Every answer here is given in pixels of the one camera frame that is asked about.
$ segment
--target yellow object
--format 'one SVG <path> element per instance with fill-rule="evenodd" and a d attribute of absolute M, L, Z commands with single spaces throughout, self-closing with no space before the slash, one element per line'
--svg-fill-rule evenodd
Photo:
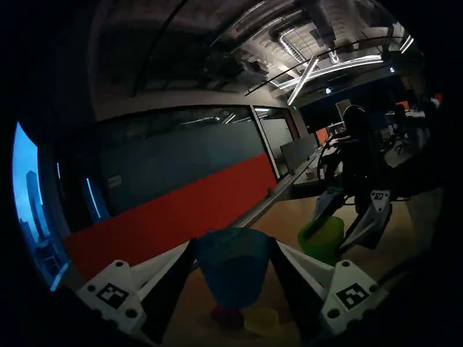
<path fill-rule="evenodd" d="M 248 308 L 244 312 L 244 327 L 261 336 L 271 336 L 280 330 L 278 312 L 272 308 Z"/>

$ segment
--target desk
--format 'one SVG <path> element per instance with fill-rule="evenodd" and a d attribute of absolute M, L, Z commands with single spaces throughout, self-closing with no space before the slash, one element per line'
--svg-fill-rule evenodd
<path fill-rule="evenodd" d="M 337 148 L 335 147 L 330 147 L 327 149 L 324 153 L 323 156 L 329 156 L 330 154 L 334 153 Z M 298 177 L 298 179 L 293 183 L 293 187 L 299 188 L 299 187 L 304 187 L 304 186 L 311 186 L 311 185 L 316 185 L 318 183 L 318 177 L 317 177 L 317 172 L 315 171 L 315 176 L 312 178 L 307 177 L 306 173 L 308 173 L 310 170 L 314 171 L 314 169 L 317 168 L 318 165 L 318 159 L 320 158 L 320 152 L 317 151 L 315 152 L 315 158 L 313 161 L 308 165 L 307 169 Z M 320 170 L 320 178 L 324 178 L 324 171 Z"/>
<path fill-rule="evenodd" d="M 283 243 L 299 249 L 297 233 L 312 218 L 317 198 L 276 202 L 252 228 L 265 232 Z M 335 216 L 347 227 L 356 214 L 353 206 L 344 206 Z M 404 203 L 394 203 L 391 221 L 376 250 L 356 246 L 344 258 L 351 259 L 367 274 L 377 278 L 414 254 L 416 242 Z M 281 331 L 273 337 L 259 337 L 246 329 L 227 331 L 209 314 L 216 302 L 200 270 L 188 277 L 167 328 L 165 346 L 299 346 L 299 332 L 292 320 L 286 299 L 270 263 L 262 293 L 253 307 L 274 308 L 280 316 Z"/>

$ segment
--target ceiling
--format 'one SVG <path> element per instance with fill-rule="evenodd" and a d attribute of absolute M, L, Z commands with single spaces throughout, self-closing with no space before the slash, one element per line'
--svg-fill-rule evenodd
<path fill-rule="evenodd" d="M 277 85 L 355 58 L 383 62 L 323 75 L 301 95 L 390 65 L 407 39 L 404 28 L 369 0 L 107 0 L 97 49 L 96 90 L 119 88 L 132 96 L 147 90 L 246 92 L 272 81 L 274 96 L 294 87 Z M 414 45 L 409 54 L 416 51 Z"/>

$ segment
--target window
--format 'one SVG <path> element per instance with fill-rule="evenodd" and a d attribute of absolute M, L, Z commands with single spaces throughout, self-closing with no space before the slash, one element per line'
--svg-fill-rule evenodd
<path fill-rule="evenodd" d="M 271 154 L 277 165 L 280 177 L 288 173 L 288 166 L 280 147 L 297 138 L 297 131 L 287 109 L 256 106 L 254 110 L 260 120 L 269 142 Z"/>
<path fill-rule="evenodd" d="M 49 206 L 42 200 L 37 147 L 19 123 L 13 147 L 13 190 L 25 242 L 37 269 L 50 290 L 54 290 L 68 267 L 68 257 L 61 241 L 52 232 Z"/>
<path fill-rule="evenodd" d="M 73 232 L 266 156 L 249 106 L 127 115 L 59 143 L 56 153 Z"/>

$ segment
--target red object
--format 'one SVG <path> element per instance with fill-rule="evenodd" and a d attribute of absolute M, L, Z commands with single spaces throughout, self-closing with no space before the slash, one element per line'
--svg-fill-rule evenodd
<path fill-rule="evenodd" d="M 320 146 L 323 145 L 326 140 L 328 140 L 328 132 L 326 128 L 320 129 L 316 131 L 318 142 L 320 143 Z"/>
<path fill-rule="evenodd" d="M 223 328 L 240 329 L 244 326 L 244 317 L 237 308 L 217 305 L 211 311 L 211 318 Z"/>
<path fill-rule="evenodd" d="M 434 94 L 434 98 L 439 100 L 439 102 L 442 102 L 444 100 L 444 94 L 436 93 L 436 94 Z"/>
<path fill-rule="evenodd" d="M 406 111 L 408 111 L 410 109 L 410 104 L 408 101 L 400 101 L 400 102 L 396 102 L 395 103 L 396 105 L 403 105 L 403 107 L 405 108 Z"/>
<path fill-rule="evenodd" d="M 76 232 L 64 245 L 88 280 L 115 259 L 136 265 L 228 226 L 276 185 L 269 159 L 261 154 Z"/>

